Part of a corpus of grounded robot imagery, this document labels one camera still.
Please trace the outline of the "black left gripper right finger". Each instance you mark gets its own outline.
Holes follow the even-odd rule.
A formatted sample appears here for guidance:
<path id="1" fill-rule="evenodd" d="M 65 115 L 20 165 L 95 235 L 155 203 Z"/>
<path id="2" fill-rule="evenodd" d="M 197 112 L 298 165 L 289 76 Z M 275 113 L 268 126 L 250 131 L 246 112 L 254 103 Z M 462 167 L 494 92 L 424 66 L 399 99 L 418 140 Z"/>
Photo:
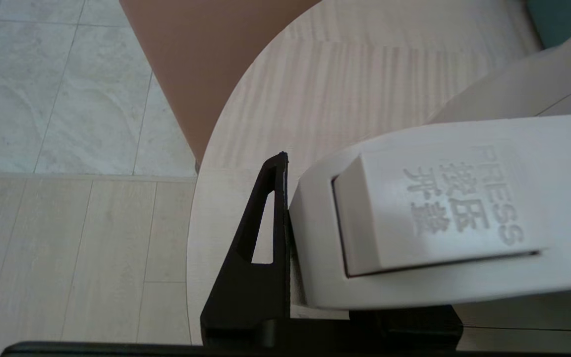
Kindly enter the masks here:
<path id="1" fill-rule="evenodd" d="M 351 310 L 349 318 L 390 348 L 455 348 L 463 335 L 463 323 L 451 305 Z"/>

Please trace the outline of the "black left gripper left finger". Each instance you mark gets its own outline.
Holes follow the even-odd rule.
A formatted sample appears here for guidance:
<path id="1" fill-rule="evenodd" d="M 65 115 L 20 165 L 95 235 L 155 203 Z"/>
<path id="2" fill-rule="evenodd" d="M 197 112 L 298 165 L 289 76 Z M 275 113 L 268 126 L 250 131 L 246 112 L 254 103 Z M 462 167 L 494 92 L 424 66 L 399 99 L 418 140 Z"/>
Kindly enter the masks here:
<path id="1" fill-rule="evenodd" d="M 200 315 L 205 346 L 274 348 L 278 323 L 290 318 L 291 223 L 287 205 L 288 155 L 263 163 L 228 253 Z M 274 194 L 272 262 L 252 257 L 270 193 Z"/>

